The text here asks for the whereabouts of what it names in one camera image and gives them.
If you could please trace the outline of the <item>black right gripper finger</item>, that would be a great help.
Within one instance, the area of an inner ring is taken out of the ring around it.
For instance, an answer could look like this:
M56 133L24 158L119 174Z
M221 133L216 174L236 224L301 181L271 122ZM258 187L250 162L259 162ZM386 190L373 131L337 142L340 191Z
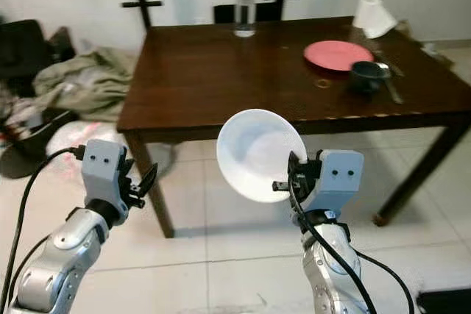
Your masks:
M304 162L295 152L290 151L287 158L287 180L286 182L272 182L273 192L295 193L299 175L303 175Z

